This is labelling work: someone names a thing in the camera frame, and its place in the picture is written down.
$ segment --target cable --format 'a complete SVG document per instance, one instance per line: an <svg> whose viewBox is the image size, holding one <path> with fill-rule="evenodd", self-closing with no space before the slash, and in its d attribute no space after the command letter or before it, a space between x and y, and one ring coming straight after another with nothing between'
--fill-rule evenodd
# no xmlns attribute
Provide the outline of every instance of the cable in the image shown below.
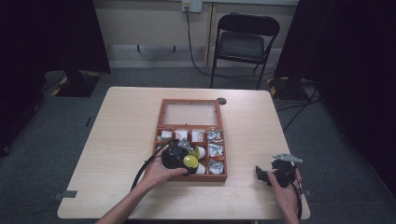
<svg viewBox="0 0 396 224"><path fill-rule="evenodd" d="M155 153L148 158L148 160L145 161L145 163L142 165L142 167L140 168L139 172L137 172L136 177L134 178L134 183L132 184L131 190L134 189L134 187L136 187L137 185L137 181L139 181L140 176L143 174L143 171L146 170L146 168L149 166L149 164L155 159L157 158L157 154L166 146L168 146L168 144L170 144L171 142L175 141L175 139L171 139L168 142L166 142L165 144L163 144L163 146L161 146L160 148L158 148Z"/></svg>
<svg viewBox="0 0 396 224"><path fill-rule="evenodd" d="M312 102L310 102L310 103L308 103L308 104L309 104L309 105L312 105L312 104L314 104L314 103L319 102L320 100L321 100L321 97L319 97L319 98L316 99L315 101L312 101ZM294 108L294 107L299 107L299 106L304 106L304 105L306 105L306 104L303 103L303 102L287 103L287 105L288 105L288 104L299 104L299 105L291 105L291 106L284 107L284 108L281 108L281 109L279 109L279 108L280 108L282 105L279 105L278 108L276 109L276 113L277 113L277 112L280 112L280 111L282 111L282 110L291 109L291 108Z"/></svg>
<svg viewBox="0 0 396 224"><path fill-rule="evenodd" d="M287 109L287 108L294 108L294 107L297 107L297 106L305 105L304 102L300 102L300 101L295 101L295 102L293 102L293 101L291 101L291 102L275 102L274 104L276 104L276 103L281 104L281 105L277 106L276 112L282 111L282 110ZM292 105L292 106L280 109L280 107L285 106L285 105Z"/></svg>
<svg viewBox="0 0 396 224"><path fill-rule="evenodd" d="M293 117L293 118L289 121L289 123L285 126L285 128L283 129L283 133L289 128L289 126L293 123L293 121L300 115L301 112L303 112L303 110L304 110L308 105L313 104L313 103L316 103L316 102L318 102L318 101L320 100L320 97L319 97L315 102L312 101L312 99L314 98L315 93L317 92L317 90L318 90L318 85L315 87L315 90L314 90L314 92L312 93L311 97L309 98L308 103L305 103L304 106L303 106L303 105L294 105L294 106L288 107L288 108L293 108L293 107L303 106L303 108L301 108L301 109L297 112L297 114L294 115L294 117Z"/></svg>
<svg viewBox="0 0 396 224"><path fill-rule="evenodd" d="M196 70L199 74L204 75L204 76L206 76L206 77L211 77L212 74L208 74L208 73L202 71L202 70L196 65L195 60L194 60L193 57L192 57L189 7L184 7L184 9L185 9L186 18L187 18L188 35L189 35L189 36L188 36L188 38L189 38L189 48L190 48L190 56L191 56L192 65L193 65L193 67L195 68L195 70ZM266 76L266 75L273 74L273 73L275 72L275 70L276 70L276 69L274 68L273 71L264 73L263 75ZM216 75L216 77L223 77L223 78L227 78L227 79L230 79L230 80L237 80L237 81L257 82L257 80L252 80L252 79L248 79L248 78L244 78L244 77L259 77L259 75L252 75L252 76L234 76L234 77L231 77L231 76L224 76L224 75Z"/></svg>
<svg viewBox="0 0 396 224"><path fill-rule="evenodd" d="M61 75L56 81L54 81L54 82L53 82L52 84L50 84L48 87L44 87L44 88L41 89L40 91L46 91L47 89L49 89L49 88L55 86L55 84L58 83L58 82L62 79L63 76L64 76L64 71L62 72L62 75Z"/></svg>
<svg viewBox="0 0 396 224"><path fill-rule="evenodd" d="M294 192L295 192L296 197L297 197L297 206L298 206L297 218L298 218L299 220L301 220L301 216L302 216L302 214L303 214L303 202L302 202L302 199L301 199L302 193L301 193L301 188L300 188L300 181L298 180L297 175L294 175L294 178L297 180L297 183L298 183L298 186L299 186L298 189L297 189L297 187L294 185L294 183L289 179L289 177L282 171L282 169L280 168L280 166L278 166L276 163L273 163L273 165L276 166L275 168L276 168L283 176L286 177L286 179L288 180L288 182L289 182L289 183L291 184L291 186L293 187Z"/></svg>

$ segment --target wooden table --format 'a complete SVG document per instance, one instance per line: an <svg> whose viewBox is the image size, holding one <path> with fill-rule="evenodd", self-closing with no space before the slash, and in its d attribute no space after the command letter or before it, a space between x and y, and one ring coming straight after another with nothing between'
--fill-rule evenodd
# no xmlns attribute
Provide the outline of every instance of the wooden table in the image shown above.
<svg viewBox="0 0 396 224"><path fill-rule="evenodd" d="M274 154L289 152L267 91L114 87L93 124L63 198L60 218L99 218L130 190L150 156L162 99L227 100L221 116L227 141L224 183L166 182L152 190L129 218L277 219L281 214L270 187L255 165L270 170ZM303 219L310 211L303 196Z"/></svg>

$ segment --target black chair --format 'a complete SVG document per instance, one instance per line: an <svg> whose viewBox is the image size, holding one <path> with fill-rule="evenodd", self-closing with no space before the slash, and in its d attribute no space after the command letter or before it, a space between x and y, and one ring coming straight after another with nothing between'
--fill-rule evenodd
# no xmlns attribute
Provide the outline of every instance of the black chair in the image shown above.
<svg viewBox="0 0 396 224"><path fill-rule="evenodd" d="M230 13L219 20L216 35L215 55L212 66L210 88L213 87L217 60L227 60L240 63L254 63L256 67L262 64L257 90L262 83L262 75L274 40L279 33L279 23L267 16L250 15L244 13ZM270 36L267 47L264 36Z"/></svg>

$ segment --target human hand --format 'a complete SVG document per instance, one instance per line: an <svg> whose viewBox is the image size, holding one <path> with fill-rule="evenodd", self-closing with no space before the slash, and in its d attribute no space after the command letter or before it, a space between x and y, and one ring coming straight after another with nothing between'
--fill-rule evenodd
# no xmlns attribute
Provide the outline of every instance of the human hand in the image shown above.
<svg viewBox="0 0 396 224"><path fill-rule="evenodd" d="M188 171L185 168L168 169L163 166L161 155L166 147L163 148L155 159L146 168L145 174L139 184L145 184L148 189L154 189L172 176L184 175Z"/></svg>
<svg viewBox="0 0 396 224"><path fill-rule="evenodd" d="M293 186L289 184L287 187L282 188L277 183L276 176L272 172L267 172L267 175L273 186L276 202L283 213L285 223L299 223L299 219L297 218L298 200ZM301 183L303 178L297 168L296 177L293 184L296 188L299 188L299 182Z"/></svg>

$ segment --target open wooden box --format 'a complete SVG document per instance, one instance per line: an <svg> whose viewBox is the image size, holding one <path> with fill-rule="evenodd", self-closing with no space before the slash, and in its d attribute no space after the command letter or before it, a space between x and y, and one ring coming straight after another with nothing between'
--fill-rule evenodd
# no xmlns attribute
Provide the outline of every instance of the open wooden box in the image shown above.
<svg viewBox="0 0 396 224"><path fill-rule="evenodd" d="M226 147L217 100L163 99L153 153L169 139L181 140L183 137L187 137L192 147L205 149L205 156L199 160L205 167L205 173L175 176L170 180L224 182L227 179ZM216 169L219 167L210 166L210 162L223 164L222 171Z"/></svg>

